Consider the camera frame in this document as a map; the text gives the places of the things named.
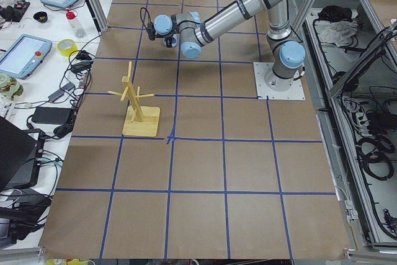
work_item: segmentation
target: yellow tape roll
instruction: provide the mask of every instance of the yellow tape roll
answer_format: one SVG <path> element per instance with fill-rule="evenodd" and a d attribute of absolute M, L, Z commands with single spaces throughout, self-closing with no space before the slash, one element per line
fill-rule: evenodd
<path fill-rule="evenodd" d="M 61 40 L 56 47 L 66 57 L 69 57 L 70 54 L 76 55 L 79 50 L 74 40 L 71 39 Z"/>

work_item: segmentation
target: black bowl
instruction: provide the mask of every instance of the black bowl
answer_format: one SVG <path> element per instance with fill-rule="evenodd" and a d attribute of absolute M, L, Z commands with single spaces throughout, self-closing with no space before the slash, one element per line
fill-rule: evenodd
<path fill-rule="evenodd" d="M 45 23 L 48 20 L 48 16 L 46 12 L 37 12 L 33 15 L 33 18 L 40 23 Z"/>

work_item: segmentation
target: blue tape grid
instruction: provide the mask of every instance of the blue tape grid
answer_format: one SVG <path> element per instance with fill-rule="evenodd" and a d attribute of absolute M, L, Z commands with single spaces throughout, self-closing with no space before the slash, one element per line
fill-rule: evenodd
<path fill-rule="evenodd" d="M 149 0 L 146 0 L 146 8 L 148 8 L 148 3 L 149 3 Z M 136 57 L 138 57 L 138 55 L 139 55 L 139 50 L 140 50 L 140 48 L 141 48 L 142 33 L 143 33 L 143 31 L 141 31 L 141 34 L 140 34 L 138 49 L 137 49 L 137 51 L 136 51 Z M 135 59 L 135 67 L 134 67 L 134 70 L 133 70 L 132 81 L 134 80 L 134 77 L 135 77 L 135 71 L 136 71 L 136 64 L 137 64 L 137 63 L 138 63 L 138 61 L 137 61 L 137 59 Z M 107 228 L 108 228 L 108 226 L 109 226 L 110 211 L 112 210 L 113 195 L 114 195 L 115 184 L 116 184 L 116 178 L 117 178 L 118 164 L 119 164 L 119 161 L 120 161 L 120 155 L 121 155 L 121 151 L 122 151 L 122 147 L 123 147 L 123 140 L 124 140 L 124 136 L 122 135 L 122 136 L 120 137 L 120 144 L 119 144 L 118 153 L 117 153 L 117 160 L 116 160 L 116 165 L 115 165 L 115 170 L 114 170 L 112 189 L 111 189 L 111 192 L 110 192 L 109 206 L 108 206 L 108 209 L 107 209 L 107 215 L 106 215 L 106 221 L 105 221 L 104 234 L 103 234 L 103 237 L 102 237 L 102 244 L 101 244 L 101 246 L 100 246 L 99 258 L 101 258 L 101 259 L 102 259 L 103 256 L 104 256 L 105 243 L 106 243 L 106 236 L 107 236 Z"/>
<path fill-rule="evenodd" d="M 140 4 L 144 5 L 146 8 L 148 8 L 149 5 L 157 5 L 157 4 L 151 4 L 149 3 L 149 0 L 147 0 L 146 3 L 134 3 L 134 2 L 115 2 L 114 4 Z M 178 6 L 178 5 L 173 5 L 173 4 L 158 4 L 160 6 Z M 182 11 L 184 9 L 184 0 L 182 0 Z M 216 9 L 219 11 L 221 7 L 219 6 L 219 0 L 216 0 Z M 256 17 L 255 18 L 255 26 L 256 26 L 256 33 L 247 33 L 247 32 L 230 32 L 228 34 L 254 34 L 257 36 L 257 43 L 258 43 L 258 52 L 259 52 L 259 57 L 262 59 L 261 55 L 261 46 L 260 46 L 260 40 L 259 36 L 260 35 L 265 35 L 262 33 L 259 33 L 258 30 L 258 22 Z M 138 43 L 138 49 L 136 53 L 136 57 L 131 57 L 131 58 L 111 58 L 111 57 L 96 57 L 96 59 L 103 59 L 103 60 L 133 60 L 135 62 L 135 67 L 133 71 L 133 79 L 135 78 L 135 72 L 137 69 L 137 63 L 140 60 L 153 60 L 153 61 L 164 61 L 162 59 L 144 59 L 144 58 L 138 58 L 139 56 L 139 51 L 141 47 L 141 41 L 143 38 L 144 30 L 142 28 L 131 28 L 131 27 L 117 27 L 117 26 L 112 26 L 113 28 L 120 28 L 120 29 L 127 29 L 127 30 L 140 30 L 140 39 Z M 285 234 L 287 237 L 287 245 L 288 245 L 288 252 L 290 255 L 290 259 L 293 259 L 293 253 L 292 253 L 292 245 L 290 241 L 290 236 L 289 236 L 289 231 L 288 231 L 288 223 L 287 223 L 287 216 L 285 212 L 285 205 L 284 205 L 284 197 L 286 195 L 336 195 L 335 192 L 284 192 L 282 190 L 282 185 L 281 185 L 281 180 L 280 180 L 280 173 L 279 173 L 279 166 L 277 162 L 277 152 L 276 152 L 276 143 L 322 143 L 322 141 L 317 141 L 317 140 L 275 140 L 274 138 L 274 132 L 273 132 L 273 125 L 272 125 L 272 116 L 270 112 L 270 103 L 269 99 L 266 99 L 266 109 L 267 109 L 267 114 L 269 118 L 269 126 L 270 126 L 270 135 L 271 139 L 270 140 L 245 140 L 245 139 L 228 139 L 225 138 L 225 122 L 224 122 L 224 110 L 223 110 L 223 99 L 257 99 L 256 97 L 238 97 L 238 96 L 224 96 L 223 95 L 223 81 L 222 81 L 222 63 L 227 62 L 227 63 L 252 63 L 251 61 L 223 61 L 221 59 L 221 47 L 220 47 L 220 39 L 218 39 L 218 55 L 219 55 L 219 60 L 218 61 L 212 61 L 212 60 L 181 60 L 181 50 L 179 46 L 179 53 L 178 53 L 178 59 L 166 59 L 167 61 L 175 61 L 177 62 L 177 78 L 176 78 L 176 91 L 175 94 L 157 94 L 156 96 L 159 97 L 174 97 L 175 98 L 175 106 L 174 106 L 174 120 L 173 120 L 173 126 L 172 130 L 170 132 L 170 135 L 168 136 L 167 143 L 171 143 L 171 157 L 170 157 L 170 162 L 169 162 L 169 181 L 168 181 L 168 189 L 164 190 L 154 190 L 154 189 L 116 189 L 115 188 L 115 183 L 117 179 L 117 173 L 118 173 L 118 165 L 120 161 L 120 156 L 121 156 L 121 151 L 122 151 L 122 146 L 123 146 L 123 141 L 128 140 L 128 139 L 137 139 L 137 140 L 165 140 L 165 138 L 161 137 L 156 137 L 156 138 L 145 138 L 145 137 L 124 137 L 123 135 L 121 136 L 94 136 L 94 135 L 73 135 L 73 138 L 112 138 L 112 139 L 120 139 L 119 143 L 119 148 L 118 148 L 118 155 L 117 155 L 117 160 L 115 164 L 115 171 L 114 171 L 114 176 L 113 176 L 113 181 L 112 181 L 112 188 L 111 189 L 84 189 L 84 188 L 78 188 L 78 189 L 70 189 L 70 188 L 56 188 L 57 191 L 68 191 L 68 192 L 108 192 L 110 193 L 110 198 L 109 198 L 109 205 L 107 209 L 107 216 L 106 216 L 106 221 L 105 221 L 105 227 L 104 227 L 104 233 L 102 237 L 102 244 L 101 244 L 101 249 L 100 249 L 100 258 L 103 258 L 104 255 L 104 250 L 105 250 L 105 243 L 106 243 L 106 236 L 107 236 L 107 229 L 109 226 L 109 220 L 110 220 L 110 214 L 112 210 L 112 202 L 113 202 L 113 197 L 115 193 L 158 193 L 158 194 L 167 194 L 167 210 L 166 210 L 166 231 L 165 231 L 165 245 L 164 245 L 164 258 L 167 258 L 168 254 L 168 235 L 169 235 L 169 217 L 170 217 L 170 212 L 171 212 L 171 194 L 223 194 L 225 197 L 225 223 L 226 223 L 226 249 L 227 249 L 227 255 L 228 258 L 232 258 L 233 256 L 231 255 L 231 249 L 230 249 L 230 233 L 229 233 L 229 219 L 228 219 L 228 195 L 229 194 L 247 194 L 247 195 L 279 195 L 280 196 L 280 201 L 281 201 L 281 206 L 282 206 L 282 215 L 283 215 L 283 222 L 284 222 L 284 227 L 285 227 Z M 180 70 L 180 62 L 181 61 L 194 61 L 194 62 L 214 62 L 214 63 L 219 63 L 219 72 L 220 72 L 220 96 L 193 96 L 193 95 L 182 95 L 178 94 L 178 86 L 179 86 L 179 70 Z M 101 96 L 108 96 L 108 94 L 105 93 L 99 93 L 99 92 L 87 92 L 87 94 L 90 95 L 101 95 Z M 178 105 L 178 98 L 179 97 L 201 97 L 201 98 L 219 98 L 220 103 L 221 103 L 221 134 L 222 138 L 186 138 L 186 137 L 177 137 L 176 136 L 176 117 L 177 117 L 177 105 Z M 222 142 L 222 155 L 223 155 L 223 182 L 224 182 L 224 190 L 223 191 L 186 191 L 186 190 L 172 190 L 172 165 L 174 161 L 174 142 L 176 140 L 192 140 L 192 141 L 221 141 Z M 278 180 L 278 185 L 279 185 L 279 191 L 278 192 L 256 192 L 256 191 L 229 191 L 227 189 L 227 164 L 226 164 L 226 142 L 263 142 L 263 143 L 271 143 L 272 148 L 273 148 L 273 153 L 274 153 L 274 161 L 275 161 L 275 167 L 276 167 L 276 173 L 277 173 L 277 180 Z"/>
<path fill-rule="evenodd" d="M 216 0 L 216 11 L 219 12 L 219 0 Z M 225 120 L 223 110 L 223 81 L 222 81 L 222 55 L 221 55 L 221 39 L 218 38 L 218 57 L 219 57 L 219 78 L 221 93 L 221 126 L 222 126 L 222 158 L 223 158 L 223 187 L 225 189 L 225 224 L 226 224 L 226 251 L 228 259 L 231 259 L 230 252 L 230 233 L 229 233 L 229 208 L 228 208 L 228 182 L 226 176 L 226 146 L 225 146 Z"/>

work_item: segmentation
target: white cloth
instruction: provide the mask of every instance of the white cloth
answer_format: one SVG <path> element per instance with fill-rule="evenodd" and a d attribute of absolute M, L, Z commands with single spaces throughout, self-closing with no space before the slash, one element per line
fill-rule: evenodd
<path fill-rule="evenodd" d="M 14 0 L 0 0 L 0 6 L 7 7 L 7 6 L 14 6 Z"/>
<path fill-rule="evenodd" d="M 338 47 L 348 46 L 352 43 L 351 37 L 356 34 L 358 25 L 353 22 L 340 21 L 331 23 L 319 38 L 324 43 L 335 43 Z"/>

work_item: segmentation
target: brown paper surface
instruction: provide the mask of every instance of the brown paper surface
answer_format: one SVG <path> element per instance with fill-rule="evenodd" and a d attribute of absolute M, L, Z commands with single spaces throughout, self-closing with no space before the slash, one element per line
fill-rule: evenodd
<path fill-rule="evenodd" d="M 141 31 L 152 14 L 234 0 L 114 0 L 40 244 L 52 258 L 337 259 L 349 246 L 306 101 L 256 99 L 252 61 L 271 60 L 267 15 L 195 61 Z M 161 108 L 158 136 L 122 136 L 121 77 Z"/>

